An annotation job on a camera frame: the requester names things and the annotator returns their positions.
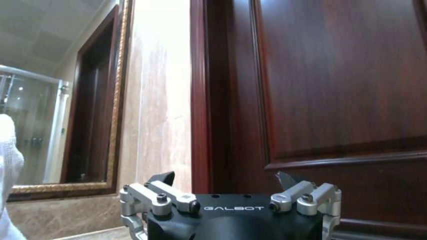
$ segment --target wooden door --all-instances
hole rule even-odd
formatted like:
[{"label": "wooden door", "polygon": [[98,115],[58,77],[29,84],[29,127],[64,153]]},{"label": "wooden door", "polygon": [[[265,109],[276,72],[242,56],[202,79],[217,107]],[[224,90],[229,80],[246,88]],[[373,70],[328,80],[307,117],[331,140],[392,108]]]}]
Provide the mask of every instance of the wooden door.
[{"label": "wooden door", "polygon": [[60,183],[104,182],[116,76],[118,5],[77,52]]},{"label": "wooden door", "polygon": [[284,171],[340,187],[340,230],[427,237],[425,3],[194,1],[194,192]]}]

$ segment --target dark red wooden door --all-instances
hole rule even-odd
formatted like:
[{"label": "dark red wooden door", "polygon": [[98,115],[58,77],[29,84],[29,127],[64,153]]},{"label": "dark red wooden door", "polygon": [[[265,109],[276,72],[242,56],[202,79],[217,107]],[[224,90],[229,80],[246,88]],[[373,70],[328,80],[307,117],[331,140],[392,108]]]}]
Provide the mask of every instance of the dark red wooden door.
[{"label": "dark red wooden door", "polygon": [[206,2],[209,190],[277,192],[284,171],[340,187],[341,230],[425,236],[425,2]]}]

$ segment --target gold mirror frame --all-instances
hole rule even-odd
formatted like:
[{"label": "gold mirror frame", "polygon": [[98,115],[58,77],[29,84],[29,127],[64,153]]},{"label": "gold mirror frame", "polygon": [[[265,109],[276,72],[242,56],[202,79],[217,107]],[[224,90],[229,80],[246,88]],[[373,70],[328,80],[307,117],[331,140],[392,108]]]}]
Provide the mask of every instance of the gold mirror frame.
[{"label": "gold mirror frame", "polygon": [[106,179],[104,182],[14,185],[12,187],[8,201],[77,197],[88,195],[112,194],[116,192],[130,13],[132,0],[120,0],[117,23],[120,28],[117,34],[118,44],[114,58],[114,90],[108,145]]}]

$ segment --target shower door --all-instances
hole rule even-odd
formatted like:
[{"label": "shower door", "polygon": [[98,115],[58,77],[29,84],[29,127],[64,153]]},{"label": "shower door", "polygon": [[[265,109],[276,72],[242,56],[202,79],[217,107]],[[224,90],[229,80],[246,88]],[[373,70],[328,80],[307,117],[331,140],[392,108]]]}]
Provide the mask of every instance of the shower door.
[{"label": "shower door", "polygon": [[18,185],[44,183],[49,139],[61,81],[16,68],[0,68],[0,114],[14,122],[16,147],[24,156]]}]

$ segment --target wall mirror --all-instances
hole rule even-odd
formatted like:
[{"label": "wall mirror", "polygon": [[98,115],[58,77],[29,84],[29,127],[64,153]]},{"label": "wall mirror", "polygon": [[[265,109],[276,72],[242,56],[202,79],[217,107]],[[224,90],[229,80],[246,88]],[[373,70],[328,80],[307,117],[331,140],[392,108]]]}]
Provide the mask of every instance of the wall mirror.
[{"label": "wall mirror", "polygon": [[129,0],[1,0],[0,114],[24,166],[9,201],[116,191]]}]

